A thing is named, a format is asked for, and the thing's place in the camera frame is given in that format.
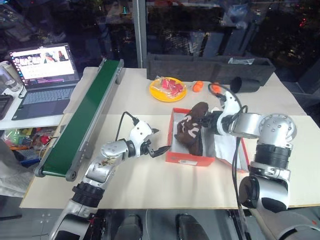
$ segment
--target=laptop screen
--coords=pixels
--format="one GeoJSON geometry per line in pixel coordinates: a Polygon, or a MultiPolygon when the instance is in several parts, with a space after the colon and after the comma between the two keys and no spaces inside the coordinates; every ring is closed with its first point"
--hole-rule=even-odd
{"type": "Polygon", "coordinates": [[[14,50],[10,57],[27,89],[76,84],[79,81],[67,43],[14,50]]]}

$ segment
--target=laptop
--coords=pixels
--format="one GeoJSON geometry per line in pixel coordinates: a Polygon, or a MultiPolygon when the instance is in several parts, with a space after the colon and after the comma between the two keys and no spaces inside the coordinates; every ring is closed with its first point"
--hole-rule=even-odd
{"type": "Polygon", "coordinates": [[[27,90],[12,120],[63,114],[79,82],[69,45],[19,49],[9,54],[27,90]]]}

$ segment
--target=laptop trackpad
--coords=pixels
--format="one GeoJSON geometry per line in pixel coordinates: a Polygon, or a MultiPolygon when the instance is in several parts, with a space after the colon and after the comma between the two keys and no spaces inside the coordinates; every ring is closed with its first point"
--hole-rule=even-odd
{"type": "Polygon", "coordinates": [[[42,102],[32,104],[29,107],[28,118],[50,116],[56,107],[57,102],[42,102]]]}

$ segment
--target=black cup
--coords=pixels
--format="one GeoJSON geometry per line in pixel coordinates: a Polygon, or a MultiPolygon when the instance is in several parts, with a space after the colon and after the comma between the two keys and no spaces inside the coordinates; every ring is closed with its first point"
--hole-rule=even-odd
{"type": "Polygon", "coordinates": [[[253,79],[236,77],[230,83],[230,90],[237,93],[254,93],[260,88],[260,82],[253,79]]]}

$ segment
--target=green conveyor belt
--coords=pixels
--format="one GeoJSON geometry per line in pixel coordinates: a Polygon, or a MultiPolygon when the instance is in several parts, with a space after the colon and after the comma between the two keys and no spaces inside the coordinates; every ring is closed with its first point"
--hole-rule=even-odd
{"type": "Polygon", "coordinates": [[[102,66],[63,134],[49,153],[42,168],[43,174],[66,176],[118,64],[118,61],[108,60],[102,66]]]}

